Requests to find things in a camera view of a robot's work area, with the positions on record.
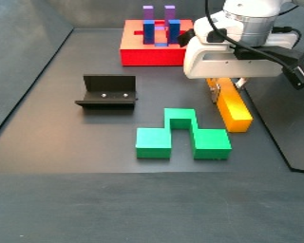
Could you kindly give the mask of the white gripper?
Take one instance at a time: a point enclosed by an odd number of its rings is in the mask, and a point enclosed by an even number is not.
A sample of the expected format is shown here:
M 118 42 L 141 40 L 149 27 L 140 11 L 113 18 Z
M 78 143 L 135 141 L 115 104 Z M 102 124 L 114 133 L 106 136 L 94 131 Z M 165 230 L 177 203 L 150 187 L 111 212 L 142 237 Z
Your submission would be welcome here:
M 261 51 L 274 48 L 289 51 L 296 43 L 294 33 L 270 32 L 273 16 L 249 17 L 236 15 L 229 10 L 221 10 L 213 13 L 209 19 L 221 33 L 238 44 L 245 44 Z M 238 78 L 236 88 L 237 91 L 241 91 L 248 82 L 246 78 L 277 76 L 282 67 L 253 53 L 246 53 L 240 57 L 241 48 L 222 37 L 216 36 L 209 19 L 206 17 L 197 19 L 193 28 L 180 36 L 181 42 L 186 46 L 184 58 L 186 77 L 189 79 Z M 213 103 L 217 102 L 218 93 L 220 85 L 216 80 L 210 80 Z

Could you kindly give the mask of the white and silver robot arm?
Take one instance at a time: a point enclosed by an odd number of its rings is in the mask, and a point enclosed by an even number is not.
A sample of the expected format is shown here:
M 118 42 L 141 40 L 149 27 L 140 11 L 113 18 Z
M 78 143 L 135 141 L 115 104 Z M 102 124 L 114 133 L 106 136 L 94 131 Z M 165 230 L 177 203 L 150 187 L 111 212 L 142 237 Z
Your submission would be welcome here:
M 206 13 L 177 37 L 186 49 L 184 73 L 210 81 L 213 101 L 224 77 L 236 78 L 240 88 L 252 77 L 282 74 L 293 88 L 304 87 L 304 53 L 293 49 L 300 35 L 273 26 L 286 3 L 304 8 L 304 0 L 225 0 L 222 10 Z

